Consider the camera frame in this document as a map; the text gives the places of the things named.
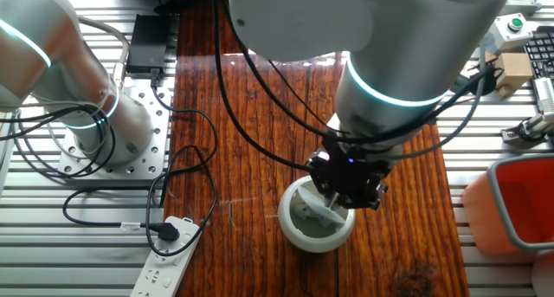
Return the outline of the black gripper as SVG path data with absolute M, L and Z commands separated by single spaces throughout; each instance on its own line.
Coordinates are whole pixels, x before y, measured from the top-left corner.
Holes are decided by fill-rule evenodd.
M 329 209 L 338 200 L 346 209 L 377 210 L 389 190 L 383 183 L 391 171 L 387 161 L 364 162 L 340 149 L 327 152 L 318 148 L 306 161 L 306 167 Z

